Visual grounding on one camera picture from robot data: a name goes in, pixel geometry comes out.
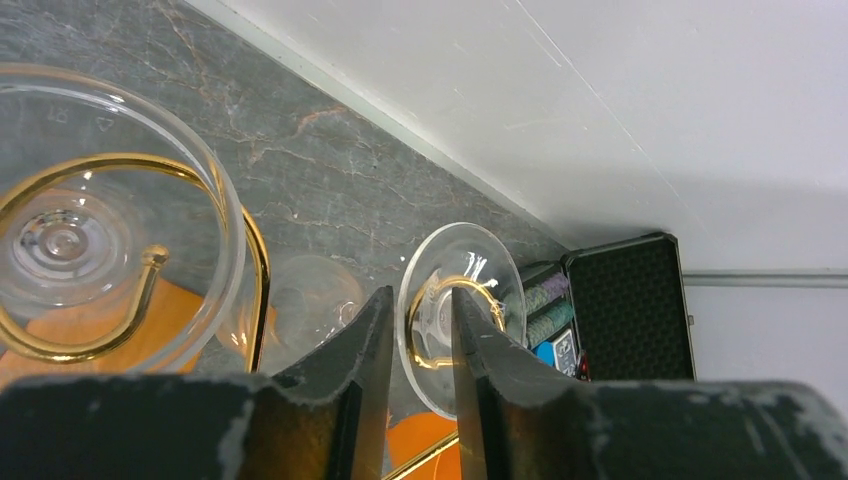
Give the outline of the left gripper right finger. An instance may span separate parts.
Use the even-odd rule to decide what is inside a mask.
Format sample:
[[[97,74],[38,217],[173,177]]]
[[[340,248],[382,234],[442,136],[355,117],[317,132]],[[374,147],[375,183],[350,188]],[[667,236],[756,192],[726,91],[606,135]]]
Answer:
[[[452,292],[466,479],[843,479],[847,425],[793,382],[567,377]]]

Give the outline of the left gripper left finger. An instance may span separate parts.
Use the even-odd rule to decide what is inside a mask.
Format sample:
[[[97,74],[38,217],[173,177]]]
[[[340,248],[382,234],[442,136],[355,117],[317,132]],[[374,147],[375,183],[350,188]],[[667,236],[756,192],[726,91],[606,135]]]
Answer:
[[[394,292],[273,375],[27,377],[1,395],[5,479],[377,479]]]

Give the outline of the orange plastic wine glass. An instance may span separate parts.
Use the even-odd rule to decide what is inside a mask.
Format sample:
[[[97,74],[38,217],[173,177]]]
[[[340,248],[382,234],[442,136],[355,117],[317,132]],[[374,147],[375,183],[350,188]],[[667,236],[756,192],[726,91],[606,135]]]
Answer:
[[[413,414],[387,430],[391,469],[456,431],[456,422],[432,412]],[[460,451],[453,445],[405,476],[405,479],[461,479]]]

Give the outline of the clear wine glass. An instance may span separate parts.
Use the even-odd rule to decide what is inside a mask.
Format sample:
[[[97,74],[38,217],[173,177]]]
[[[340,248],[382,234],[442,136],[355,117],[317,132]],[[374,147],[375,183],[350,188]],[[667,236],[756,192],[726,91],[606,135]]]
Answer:
[[[1,229],[1,311],[25,329],[50,310],[91,303],[128,282],[130,304],[143,250],[161,245],[169,258],[157,280],[202,304],[174,340],[123,372],[192,371],[247,303],[247,235],[222,165],[183,121],[138,94],[71,70],[2,64],[1,201],[50,167],[106,154],[179,162],[211,192],[139,169],[83,173],[41,191]]]
[[[506,246],[469,222],[444,225],[415,250],[396,291],[394,338],[404,376],[432,412],[453,420],[452,297],[467,292],[484,317],[520,346],[527,309],[521,279]],[[283,261],[270,281],[261,370],[280,371],[346,327],[366,302],[364,288],[341,264],[323,256]]]

